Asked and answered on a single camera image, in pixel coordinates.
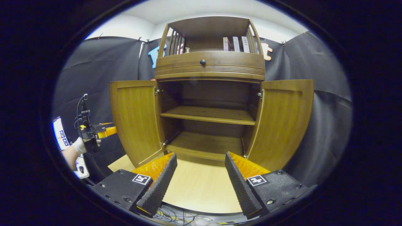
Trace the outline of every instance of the black backdrop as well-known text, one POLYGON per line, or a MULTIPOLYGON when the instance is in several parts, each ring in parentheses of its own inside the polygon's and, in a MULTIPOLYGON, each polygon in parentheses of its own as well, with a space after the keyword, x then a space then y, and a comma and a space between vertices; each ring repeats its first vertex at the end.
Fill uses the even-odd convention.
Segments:
MULTIPOLYGON (((73 122, 77 103, 88 94, 91 123, 113 122, 109 82, 137 80, 138 55, 142 42, 123 37, 100 37, 83 41, 66 62, 57 82, 53 118, 60 116, 67 138, 74 142, 78 133, 73 122)), ((112 171, 107 167, 125 155, 117 134, 103 139, 97 153, 85 153, 90 179, 98 182, 112 171)))
MULTIPOLYGON (((261 38, 261 41, 273 49, 272 60, 265 61, 266 81, 314 80, 310 123, 294 158, 284 170, 307 186, 321 183, 341 158, 349 137, 352 104, 346 74, 333 53, 310 32, 294 37, 285 46, 269 39, 261 38)), ((61 116, 71 141, 78 137, 72 124, 82 94, 88 93, 92 123, 113 121, 109 82, 155 78, 148 52, 159 43, 160 39, 142 43, 123 37, 83 41, 64 66, 54 100, 53 115, 61 116)), ((110 175, 107 166, 125 154, 117 135, 104 139, 100 149, 99 153, 84 155, 94 181, 110 175)))

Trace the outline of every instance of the wooden cabinet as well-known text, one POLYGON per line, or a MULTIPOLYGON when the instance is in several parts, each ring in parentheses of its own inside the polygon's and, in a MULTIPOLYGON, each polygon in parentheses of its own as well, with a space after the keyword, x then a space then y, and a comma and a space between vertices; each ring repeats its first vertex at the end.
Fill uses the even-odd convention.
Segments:
POLYGON ((223 163, 231 151, 270 171, 282 168, 306 131, 313 81, 263 81, 260 41, 246 18, 173 22, 161 46, 168 33, 172 38, 167 54, 159 52, 156 81, 110 85, 117 132, 133 165, 163 151, 223 163), (222 38, 232 36, 240 42, 247 37, 250 53, 223 51, 222 38), (187 46, 191 52, 181 53, 187 46))

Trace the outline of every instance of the wooden floor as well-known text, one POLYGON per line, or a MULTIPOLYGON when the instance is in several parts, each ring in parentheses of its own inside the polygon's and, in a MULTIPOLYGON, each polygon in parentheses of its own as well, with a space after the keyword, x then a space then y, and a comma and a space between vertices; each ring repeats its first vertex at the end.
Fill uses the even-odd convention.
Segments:
MULTIPOLYGON (((163 198, 164 202, 207 213, 242 211, 224 166, 214 166, 211 160, 195 163, 187 156, 177 156, 177 168, 163 198)), ((121 168, 131 171, 134 166, 127 156, 123 156, 109 165, 109 168, 113 172, 121 168)))

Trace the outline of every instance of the cabinet door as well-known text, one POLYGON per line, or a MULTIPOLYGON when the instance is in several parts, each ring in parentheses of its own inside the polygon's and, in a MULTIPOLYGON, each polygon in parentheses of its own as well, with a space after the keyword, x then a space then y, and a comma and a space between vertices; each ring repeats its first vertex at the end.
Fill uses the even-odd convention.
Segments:
POLYGON ((156 81, 117 81, 110 83, 113 120, 121 144, 135 167, 162 152, 164 140, 160 123, 156 81))
POLYGON ((313 105, 313 80, 261 83, 256 125, 248 160, 269 171, 281 169, 293 156, 306 132, 313 105))

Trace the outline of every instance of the white box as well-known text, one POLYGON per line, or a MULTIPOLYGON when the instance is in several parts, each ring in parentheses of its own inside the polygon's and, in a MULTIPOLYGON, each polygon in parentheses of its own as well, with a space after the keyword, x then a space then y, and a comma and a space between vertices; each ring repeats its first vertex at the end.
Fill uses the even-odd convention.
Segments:
POLYGON ((233 46, 234 46, 234 51, 235 52, 240 52, 240 46, 239 46, 239 38, 233 36, 233 46))
POLYGON ((228 37, 224 37, 224 51, 230 51, 230 42, 228 37))
POLYGON ((243 51, 245 53, 250 53, 250 47, 248 46, 248 39, 245 36, 242 36, 242 43, 243 43, 243 51))

